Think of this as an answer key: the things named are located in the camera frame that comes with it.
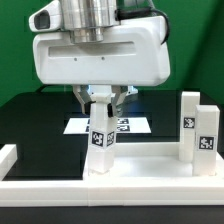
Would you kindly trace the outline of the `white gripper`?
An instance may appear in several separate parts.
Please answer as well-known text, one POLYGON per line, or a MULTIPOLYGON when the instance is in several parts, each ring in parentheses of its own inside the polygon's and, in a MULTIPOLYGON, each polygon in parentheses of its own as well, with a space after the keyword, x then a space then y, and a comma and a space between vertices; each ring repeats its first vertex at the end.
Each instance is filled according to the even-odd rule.
POLYGON ((67 32, 43 33, 33 40, 38 78, 44 84, 70 84, 83 114, 93 101, 86 85, 112 86, 114 96, 107 105, 109 117, 122 115, 128 85, 157 86, 170 75, 161 16, 123 20, 104 31, 98 43, 73 44, 67 32))

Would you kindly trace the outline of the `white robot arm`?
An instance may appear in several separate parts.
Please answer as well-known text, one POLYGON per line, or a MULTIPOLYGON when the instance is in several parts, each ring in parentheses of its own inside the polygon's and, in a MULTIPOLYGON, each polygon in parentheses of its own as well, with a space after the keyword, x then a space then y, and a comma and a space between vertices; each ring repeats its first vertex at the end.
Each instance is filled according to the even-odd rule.
POLYGON ((33 54, 44 84, 71 85, 88 114, 87 88, 109 86, 108 115, 119 114, 129 86, 157 86, 170 75, 169 21, 145 7, 122 10, 116 0, 53 0, 29 18, 33 54))

